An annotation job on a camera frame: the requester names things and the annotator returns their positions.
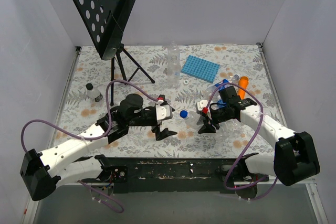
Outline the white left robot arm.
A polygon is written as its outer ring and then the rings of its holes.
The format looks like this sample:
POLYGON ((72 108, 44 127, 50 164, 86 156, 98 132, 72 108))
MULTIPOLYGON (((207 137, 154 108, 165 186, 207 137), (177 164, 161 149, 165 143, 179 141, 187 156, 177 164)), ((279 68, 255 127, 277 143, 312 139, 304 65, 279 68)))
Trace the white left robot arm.
POLYGON ((140 95, 129 94, 75 138, 41 152, 26 151, 20 175, 31 199, 42 200, 58 187, 82 179, 126 182, 127 177, 115 171, 121 165, 113 165, 103 155, 92 157, 88 154, 124 137, 131 126, 150 126, 157 141, 175 135, 167 128, 160 129, 162 121, 173 117, 174 108, 163 95, 154 101, 154 106, 144 108, 140 95))

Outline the clear bottle green logo cap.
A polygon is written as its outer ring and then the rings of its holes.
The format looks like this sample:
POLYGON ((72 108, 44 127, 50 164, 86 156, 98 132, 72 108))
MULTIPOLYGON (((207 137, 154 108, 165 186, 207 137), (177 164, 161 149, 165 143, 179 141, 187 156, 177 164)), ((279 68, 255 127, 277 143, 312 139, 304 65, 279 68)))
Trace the clear bottle green logo cap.
POLYGON ((177 56, 168 56, 167 60, 167 79, 168 83, 177 87, 180 82, 181 64, 177 56))

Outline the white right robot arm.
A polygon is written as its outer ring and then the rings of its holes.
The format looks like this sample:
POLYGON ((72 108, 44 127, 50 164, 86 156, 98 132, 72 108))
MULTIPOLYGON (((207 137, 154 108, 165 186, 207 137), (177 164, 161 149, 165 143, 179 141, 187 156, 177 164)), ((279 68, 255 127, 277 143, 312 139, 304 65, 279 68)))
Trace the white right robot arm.
POLYGON ((265 115, 255 100, 241 99, 234 87, 220 90, 223 105, 209 101, 197 104, 203 117, 199 133, 216 133, 221 123, 237 120, 252 128, 274 150, 269 155, 252 153, 243 155, 233 166, 242 180, 251 180, 256 174, 275 176, 286 186, 320 173, 312 136, 307 132, 295 132, 265 115))

